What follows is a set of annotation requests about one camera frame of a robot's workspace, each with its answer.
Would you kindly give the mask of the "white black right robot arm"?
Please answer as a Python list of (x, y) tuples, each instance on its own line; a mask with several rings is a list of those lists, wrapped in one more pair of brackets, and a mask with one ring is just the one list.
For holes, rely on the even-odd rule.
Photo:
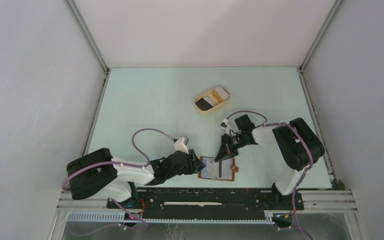
[(282, 154), (285, 166), (280, 177), (272, 186), (271, 204), (277, 209), (284, 209), (291, 202), (293, 194), (300, 186), (306, 174), (317, 161), (325, 155), (325, 147), (301, 117), (289, 122), (269, 123), (264, 120), (260, 125), (249, 118), (250, 111), (242, 110), (240, 117), (234, 120), (237, 131), (225, 118), (220, 128), (221, 144), (215, 157), (216, 162), (232, 159), (239, 154), (239, 149), (250, 145), (275, 142)]

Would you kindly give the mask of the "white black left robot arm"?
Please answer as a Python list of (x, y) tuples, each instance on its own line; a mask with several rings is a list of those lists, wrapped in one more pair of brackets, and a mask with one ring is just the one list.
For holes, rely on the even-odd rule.
[(133, 208), (138, 202), (134, 184), (161, 185), (176, 176), (198, 174), (205, 166), (193, 149), (141, 165), (113, 157), (108, 148), (101, 148), (67, 164), (68, 177), (62, 189), (70, 192), (73, 200), (103, 197)]

